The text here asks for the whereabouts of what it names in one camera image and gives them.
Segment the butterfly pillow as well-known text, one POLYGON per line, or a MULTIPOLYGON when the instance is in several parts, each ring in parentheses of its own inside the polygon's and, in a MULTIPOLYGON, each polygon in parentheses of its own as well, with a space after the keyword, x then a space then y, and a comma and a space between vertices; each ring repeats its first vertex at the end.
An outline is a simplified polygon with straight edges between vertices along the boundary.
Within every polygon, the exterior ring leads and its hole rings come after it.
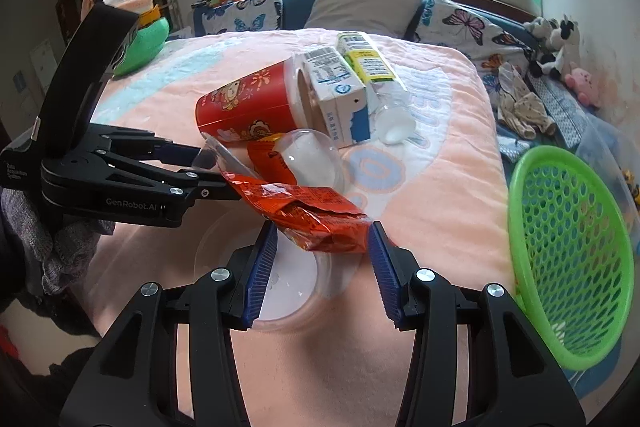
POLYGON ((424 0, 414 38, 417 42, 458 50, 480 77, 497 76, 510 64, 525 77, 533 50, 489 18, 451 0, 424 0))
POLYGON ((193 10, 195 37, 282 28, 282 0, 241 0, 193 10))

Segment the grey raccoon plush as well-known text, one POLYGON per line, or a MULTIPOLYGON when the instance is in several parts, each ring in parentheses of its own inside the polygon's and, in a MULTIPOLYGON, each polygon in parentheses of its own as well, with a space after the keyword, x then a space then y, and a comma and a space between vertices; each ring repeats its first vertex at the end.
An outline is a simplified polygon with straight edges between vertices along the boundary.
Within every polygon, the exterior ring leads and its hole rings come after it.
POLYGON ((548 39, 559 23, 555 18, 538 16, 531 22, 525 22, 523 26, 535 39, 541 41, 548 39))

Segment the clear plastic cup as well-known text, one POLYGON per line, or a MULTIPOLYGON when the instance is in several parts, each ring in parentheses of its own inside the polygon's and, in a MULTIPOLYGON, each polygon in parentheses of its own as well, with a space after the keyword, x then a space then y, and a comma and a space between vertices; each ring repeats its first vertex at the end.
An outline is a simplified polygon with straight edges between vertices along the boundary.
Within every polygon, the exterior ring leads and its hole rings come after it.
POLYGON ((285 133, 274 146, 298 185, 331 187, 343 193, 345 179, 341 155, 332 140, 312 129, 296 129, 285 133))

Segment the pink plush toy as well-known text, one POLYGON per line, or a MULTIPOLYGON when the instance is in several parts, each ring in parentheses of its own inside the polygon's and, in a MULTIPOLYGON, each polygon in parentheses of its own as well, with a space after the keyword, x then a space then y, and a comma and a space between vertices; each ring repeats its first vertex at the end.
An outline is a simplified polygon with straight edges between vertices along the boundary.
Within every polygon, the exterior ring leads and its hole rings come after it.
POLYGON ((580 67, 574 67, 564 77, 564 82, 570 91, 574 92, 582 106, 600 108, 600 94, 597 83, 590 72, 580 67))

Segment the red paper cup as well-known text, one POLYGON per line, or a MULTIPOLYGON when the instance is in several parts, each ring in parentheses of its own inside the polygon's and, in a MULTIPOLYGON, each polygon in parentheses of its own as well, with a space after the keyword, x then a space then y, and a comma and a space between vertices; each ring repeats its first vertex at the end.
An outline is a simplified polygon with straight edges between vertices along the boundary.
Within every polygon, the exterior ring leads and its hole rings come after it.
POLYGON ((201 134, 224 144, 308 128, 305 81, 294 56, 265 66, 201 96, 194 115, 201 134))

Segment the green plastic basket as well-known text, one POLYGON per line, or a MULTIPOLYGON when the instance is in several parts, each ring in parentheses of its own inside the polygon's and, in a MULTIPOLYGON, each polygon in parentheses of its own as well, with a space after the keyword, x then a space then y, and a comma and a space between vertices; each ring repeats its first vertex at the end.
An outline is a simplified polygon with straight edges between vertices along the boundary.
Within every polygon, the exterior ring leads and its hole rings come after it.
POLYGON ((555 360, 585 371, 622 337, 634 297, 634 252, 600 176, 568 150, 536 146, 509 184, 516 299, 555 360))

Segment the beige crumpled clothing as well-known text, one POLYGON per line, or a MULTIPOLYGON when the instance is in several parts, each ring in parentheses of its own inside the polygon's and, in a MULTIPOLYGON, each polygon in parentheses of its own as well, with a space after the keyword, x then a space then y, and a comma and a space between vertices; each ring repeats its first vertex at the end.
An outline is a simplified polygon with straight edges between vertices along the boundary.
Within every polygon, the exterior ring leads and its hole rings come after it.
POLYGON ((520 138, 533 140, 538 133, 552 135, 555 121, 541 99, 526 86, 521 74, 510 63, 498 69, 498 121, 520 138))

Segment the left butterfly pillow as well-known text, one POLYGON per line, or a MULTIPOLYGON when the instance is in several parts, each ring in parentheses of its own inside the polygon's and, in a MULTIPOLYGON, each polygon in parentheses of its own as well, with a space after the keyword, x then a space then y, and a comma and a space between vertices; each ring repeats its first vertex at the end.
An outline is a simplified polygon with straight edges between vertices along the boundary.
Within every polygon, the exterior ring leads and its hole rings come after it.
POLYGON ((282 28, 282 0, 241 0, 193 10, 195 37, 282 28))

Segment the green round cushion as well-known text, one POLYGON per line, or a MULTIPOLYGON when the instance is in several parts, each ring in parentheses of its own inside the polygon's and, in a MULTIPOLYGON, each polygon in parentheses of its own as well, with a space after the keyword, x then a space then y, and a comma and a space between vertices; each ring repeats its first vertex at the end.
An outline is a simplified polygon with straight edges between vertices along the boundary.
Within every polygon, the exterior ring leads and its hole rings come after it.
POLYGON ((114 76, 126 76, 149 64, 163 49, 168 35, 169 23, 165 17, 140 29, 122 61, 114 68, 114 76))

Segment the white blue milk carton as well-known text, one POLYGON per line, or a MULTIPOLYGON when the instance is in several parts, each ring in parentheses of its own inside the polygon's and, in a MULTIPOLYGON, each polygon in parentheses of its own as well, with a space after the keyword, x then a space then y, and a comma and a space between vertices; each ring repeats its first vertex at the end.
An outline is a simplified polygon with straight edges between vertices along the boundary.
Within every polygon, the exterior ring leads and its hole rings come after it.
POLYGON ((314 129, 324 132, 336 148, 371 138, 366 87, 333 46, 295 57, 298 87, 314 129))

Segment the clear plastic lid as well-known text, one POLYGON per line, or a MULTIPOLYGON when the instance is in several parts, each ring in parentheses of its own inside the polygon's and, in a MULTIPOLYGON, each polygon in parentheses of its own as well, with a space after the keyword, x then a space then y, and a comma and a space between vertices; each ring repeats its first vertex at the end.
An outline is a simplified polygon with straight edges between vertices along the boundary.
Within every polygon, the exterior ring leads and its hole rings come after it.
MULTIPOLYGON (((194 275, 200 277, 226 265, 235 249, 254 244, 262 222, 257 213, 239 205, 218 217, 196 248, 194 275)), ((279 233, 277 254, 254 329, 283 332, 308 324, 330 299, 346 291, 361 260, 360 254, 303 251, 279 233)))

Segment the grey pillow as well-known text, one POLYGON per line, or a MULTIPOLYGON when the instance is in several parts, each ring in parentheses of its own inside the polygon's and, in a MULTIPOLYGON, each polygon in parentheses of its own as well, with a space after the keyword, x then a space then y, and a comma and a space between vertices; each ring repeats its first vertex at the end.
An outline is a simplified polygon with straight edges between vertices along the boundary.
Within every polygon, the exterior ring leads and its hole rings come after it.
POLYGON ((314 0, 305 28, 402 38, 423 0, 314 0))

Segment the clear plastic toy bin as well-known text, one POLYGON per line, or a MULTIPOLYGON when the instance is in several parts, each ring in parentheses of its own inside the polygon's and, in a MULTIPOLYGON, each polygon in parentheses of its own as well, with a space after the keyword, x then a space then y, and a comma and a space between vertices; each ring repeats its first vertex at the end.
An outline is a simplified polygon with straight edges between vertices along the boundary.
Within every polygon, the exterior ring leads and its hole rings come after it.
POLYGON ((639 254, 639 150, 624 133, 588 115, 576 155, 585 161, 620 207, 632 249, 639 254))

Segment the pink quilted blanket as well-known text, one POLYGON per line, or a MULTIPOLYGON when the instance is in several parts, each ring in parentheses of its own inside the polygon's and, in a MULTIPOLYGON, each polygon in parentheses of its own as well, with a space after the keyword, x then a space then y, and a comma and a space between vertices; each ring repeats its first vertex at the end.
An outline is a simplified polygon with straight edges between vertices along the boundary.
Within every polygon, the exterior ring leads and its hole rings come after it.
MULTIPOLYGON (((416 135, 397 145, 346 147, 340 165, 307 145, 285 162, 310 182, 343 181, 345 196, 388 237, 454 285, 514 285, 508 189, 488 94, 472 62, 446 46, 375 37, 405 83, 416 135)), ((197 202, 176 229, 117 225, 99 241, 76 294, 105 333, 144 283, 171 288, 200 273, 202 245, 254 237, 242 202, 197 202)), ((386 317, 370 261, 335 255, 335 274, 297 324, 232 336, 255 426, 391 426, 408 376, 413 333, 386 317)))

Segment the clear plastic bottle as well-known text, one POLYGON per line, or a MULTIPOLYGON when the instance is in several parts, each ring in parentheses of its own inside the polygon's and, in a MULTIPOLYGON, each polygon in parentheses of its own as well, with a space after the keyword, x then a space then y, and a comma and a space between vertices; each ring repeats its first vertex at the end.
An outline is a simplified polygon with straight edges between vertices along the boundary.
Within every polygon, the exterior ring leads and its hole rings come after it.
POLYGON ((373 90, 378 99, 373 112, 376 136, 386 145, 404 142, 416 130, 409 92, 397 80, 377 81, 373 90))

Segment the right butterfly pillow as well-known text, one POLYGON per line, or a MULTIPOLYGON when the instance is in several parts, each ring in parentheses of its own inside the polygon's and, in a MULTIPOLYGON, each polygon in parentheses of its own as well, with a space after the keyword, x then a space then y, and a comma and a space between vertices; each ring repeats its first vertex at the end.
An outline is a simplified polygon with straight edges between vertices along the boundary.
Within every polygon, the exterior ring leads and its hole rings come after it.
POLYGON ((480 77, 497 76, 510 64, 525 77, 533 50, 489 18, 451 0, 424 0, 414 38, 417 42, 458 50, 480 77))

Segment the yellow green milk carton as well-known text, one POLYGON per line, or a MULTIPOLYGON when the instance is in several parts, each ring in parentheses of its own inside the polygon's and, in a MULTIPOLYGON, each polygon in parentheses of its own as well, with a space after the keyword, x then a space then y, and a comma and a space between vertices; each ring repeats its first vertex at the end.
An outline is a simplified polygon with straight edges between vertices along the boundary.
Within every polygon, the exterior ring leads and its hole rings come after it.
POLYGON ((376 95, 406 97, 406 87, 373 42, 363 32, 343 31, 336 48, 358 78, 376 95))

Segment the patterned grey cloth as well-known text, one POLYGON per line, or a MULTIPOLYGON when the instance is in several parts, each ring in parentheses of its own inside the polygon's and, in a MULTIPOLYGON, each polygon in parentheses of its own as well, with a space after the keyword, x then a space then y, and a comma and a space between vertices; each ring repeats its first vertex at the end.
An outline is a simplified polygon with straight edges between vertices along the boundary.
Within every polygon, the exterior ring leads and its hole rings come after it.
POLYGON ((532 85, 555 121, 564 146, 567 150, 576 150, 587 126, 585 109, 562 82, 542 76, 533 79, 532 85))

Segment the black white cow plush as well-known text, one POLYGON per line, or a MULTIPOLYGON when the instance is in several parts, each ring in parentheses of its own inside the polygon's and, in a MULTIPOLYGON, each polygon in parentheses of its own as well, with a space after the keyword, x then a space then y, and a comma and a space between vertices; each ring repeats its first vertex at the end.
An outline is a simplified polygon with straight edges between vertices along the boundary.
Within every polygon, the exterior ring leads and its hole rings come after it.
POLYGON ((536 39, 539 44, 536 62, 544 75, 562 81, 566 74, 580 64, 580 33, 578 23, 567 15, 557 21, 559 26, 548 39, 536 39))

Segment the orange red snack wrapper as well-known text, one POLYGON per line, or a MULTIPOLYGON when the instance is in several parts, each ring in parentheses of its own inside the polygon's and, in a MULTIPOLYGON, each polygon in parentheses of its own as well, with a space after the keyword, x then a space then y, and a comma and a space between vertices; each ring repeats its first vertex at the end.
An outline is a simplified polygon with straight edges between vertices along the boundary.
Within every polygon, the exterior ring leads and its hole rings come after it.
POLYGON ((222 175, 247 205, 304 251, 366 251, 370 218, 333 188, 269 183, 227 171, 222 175))

